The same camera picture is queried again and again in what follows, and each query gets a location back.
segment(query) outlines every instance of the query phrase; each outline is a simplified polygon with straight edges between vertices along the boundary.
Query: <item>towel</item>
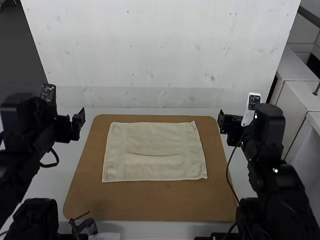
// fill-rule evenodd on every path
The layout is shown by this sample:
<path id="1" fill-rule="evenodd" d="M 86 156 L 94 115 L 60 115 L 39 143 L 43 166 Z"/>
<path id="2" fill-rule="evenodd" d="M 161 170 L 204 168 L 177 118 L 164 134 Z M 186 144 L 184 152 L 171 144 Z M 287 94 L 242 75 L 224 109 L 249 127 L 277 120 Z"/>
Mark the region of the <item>towel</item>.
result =
<path id="1" fill-rule="evenodd" d="M 196 123 L 113 122 L 102 182 L 207 179 Z"/>

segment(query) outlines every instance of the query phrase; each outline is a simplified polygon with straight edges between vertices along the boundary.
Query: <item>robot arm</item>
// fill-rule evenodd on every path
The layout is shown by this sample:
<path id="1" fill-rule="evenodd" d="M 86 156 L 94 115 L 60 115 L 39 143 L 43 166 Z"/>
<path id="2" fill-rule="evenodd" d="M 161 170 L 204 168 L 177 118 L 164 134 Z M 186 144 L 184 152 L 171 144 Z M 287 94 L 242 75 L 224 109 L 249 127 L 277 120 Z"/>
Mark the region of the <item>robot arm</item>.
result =
<path id="1" fill-rule="evenodd" d="M 56 86 L 45 84 L 40 97 L 21 100 L 17 94 L 0 106 L 5 150 L 0 150 L 0 229 L 16 206 L 23 200 L 40 167 L 59 163 L 53 150 L 55 142 L 78 141 L 84 125 L 85 109 L 70 117 L 58 115 Z M 55 163 L 43 164 L 42 157 L 52 152 Z"/>
<path id="2" fill-rule="evenodd" d="M 320 229 L 295 169 L 281 160 L 286 121 L 277 106 L 255 106 L 251 125 L 242 117 L 220 111 L 218 126 L 229 146 L 240 146 L 249 170 L 249 183 L 257 198 L 243 198 L 236 211 L 239 239 L 315 240 Z"/>

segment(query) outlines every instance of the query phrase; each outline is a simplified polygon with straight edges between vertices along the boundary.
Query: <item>white backdrop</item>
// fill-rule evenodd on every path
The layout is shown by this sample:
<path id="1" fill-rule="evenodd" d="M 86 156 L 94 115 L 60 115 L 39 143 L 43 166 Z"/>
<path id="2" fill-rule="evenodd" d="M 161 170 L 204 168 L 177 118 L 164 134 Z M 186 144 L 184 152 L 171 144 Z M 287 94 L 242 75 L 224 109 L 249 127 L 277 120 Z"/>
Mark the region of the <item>white backdrop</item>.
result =
<path id="1" fill-rule="evenodd" d="M 22 0 L 58 102 L 244 108 L 265 100 L 300 0 Z"/>

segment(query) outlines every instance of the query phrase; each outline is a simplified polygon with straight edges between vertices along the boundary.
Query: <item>wire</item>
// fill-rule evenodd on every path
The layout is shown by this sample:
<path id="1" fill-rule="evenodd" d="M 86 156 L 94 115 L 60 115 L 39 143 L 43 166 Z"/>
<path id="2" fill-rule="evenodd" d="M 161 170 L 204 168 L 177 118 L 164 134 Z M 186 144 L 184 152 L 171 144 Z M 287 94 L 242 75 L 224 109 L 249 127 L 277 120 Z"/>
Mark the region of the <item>wire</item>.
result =
<path id="1" fill-rule="evenodd" d="M 229 165 L 230 165 L 231 159 L 232 159 L 232 157 L 233 157 L 233 155 L 234 155 L 237 147 L 240 145 L 242 139 L 244 138 L 245 134 L 247 133 L 248 129 L 249 129 L 249 127 L 247 126 L 247 129 L 243 132 L 243 134 L 242 134 L 242 136 L 240 137 L 238 143 L 235 145 L 234 149 L 232 150 L 232 153 L 231 153 L 231 155 L 230 155 L 230 157 L 229 157 L 229 160 L 228 160 L 228 162 L 227 162 L 227 164 L 226 164 L 226 168 L 225 168 L 226 181 L 228 182 L 228 185 L 229 185 L 229 187 L 230 187 L 230 189 L 231 189 L 231 191 L 232 191 L 232 193 L 233 193 L 233 196 L 235 197 L 238 205 L 240 205 L 240 201 L 239 201 L 239 198 L 238 198 L 238 196 L 237 196 L 234 188 L 232 187 L 232 185 L 231 185 L 231 183 L 230 183 L 228 171 L 229 171 Z M 230 227 L 230 229 L 231 229 L 231 230 L 229 229 L 230 232 L 233 230 L 233 228 L 235 228 L 235 226 L 236 226 L 236 223 L 234 223 L 234 224 Z M 248 231 L 248 233 L 249 233 L 249 235 L 250 235 L 250 238 L 251 238 L 252 240 L 255 240 L 255 239 L 254 239 L 254 236 L 252 235 L 252 233 L 251 233 L 251 231 L 250 231 L 250 229 L 249 229 L 249 227 L 248 227 L 248 225 L 247 225 L 247 223 L 246 223 L 245 221 L 244 221 L 244 226 L 245 226 L 246 230 Z M 228 234 L 229 234 L 230 232 L 229 232 L 229 231 L 227 232 L 227 234 L 224 236 L 223 240 L 225 240 L 225 238 L 228 236 Z"/>
<path id="2" fill-rule="evenodd" d="M 4 232 L 0 233 L 0 237 L 3 236 L 3 235 L 5 235 L 5 234 L 7 234 L 7 232 L 8 232 L 8 231 L 4 231 Z"/>
<path id="3" fill-rule="evenodd" d="M 237 147 L 240 145 L 242 139 L 244 138 L 247 130 L 248 130 L 248 128 L 243 132 L 243 134 L 242 134 L 242 136 L 240 137 L 238 143 L 235 145 L 234 149 L 232 150 L 232 153 L 231 153 L 231 155 L 230 155 L 230 157 L 229 157 L 229 160 L 228 160 L 228 162 L 227 162 L 227 164 L 226 164 L 226 168 L 225 168 L 226 181 L 228 182 L 228 185 L 229 185 L 229 187 L 230 187 L 230 189 L 231 189 L 231 191 L 232 191 L 232 193 L 233 193 L 233 196 L 235 197 L 238 205 L 239 205 L 239 202 L 240 202 L 240 201 L 239 201 L 239 198 L 238 198 L 238 196 L 237 196 L 234 188 L 232 187 L 232 185 L 231 185 L 231 183 L 230 183 L 228 172 L 229 172 L 229 165 L 230 165 L 231 159 L 232 159 L 232 157 L 233 157 L 233 155 L 234 155 Z"/>
<path id="4" fill-rule="evenodd" d="M 225 234 L 224 238 L 222 240 L 226 240 L 228 235 L 231 233 L 231 231 L 237 226 L 237 222 L 234 222 L 234 224 L 231 225 L 228 232 Z"/>
<path id="5" fill-rule="evenodd" d="M 49 168 L 52 168 L 52 167 L 56 167 L 58 164 L 59 164 L 59 162 L 60 162 L 60 159 L 59 159 L 59 156 L 58 156 L 58 154 L 56 153 L 56 151 L 53 149 L 53 148 L 51 148 L 50 149 L 50 152 L 53 154 L 53 156 L 55 157 L 55 160 L 56 160 L 56 162 L 54 162 L 54 163 L 49 163 L 49 164 L 43 164 L 42 162 L 40 162 L 39 164 L 40 164 L 40 167 L 42 167 L 42 168 L 44 168 L 44 169 L 49 169 Z"/>

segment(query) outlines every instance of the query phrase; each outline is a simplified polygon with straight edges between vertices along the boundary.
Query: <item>cork board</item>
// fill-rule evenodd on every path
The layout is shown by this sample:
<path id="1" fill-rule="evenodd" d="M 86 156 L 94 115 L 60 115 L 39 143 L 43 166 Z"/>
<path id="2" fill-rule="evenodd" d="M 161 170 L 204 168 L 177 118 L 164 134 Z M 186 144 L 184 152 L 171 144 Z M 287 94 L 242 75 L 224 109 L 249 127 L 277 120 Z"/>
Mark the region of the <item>cork board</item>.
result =
<path id="1" fill-rule="evenodd" d="M 195 121 L 208 179 L 102 182 L 107 135 L 112 122 Z M 95 117 L 68 191 L 67 219 L 90 211 L 95 220 L 231 222 L 236 203 L 228 186 L 217 122 L 210 116 L 110 115 Z"/>

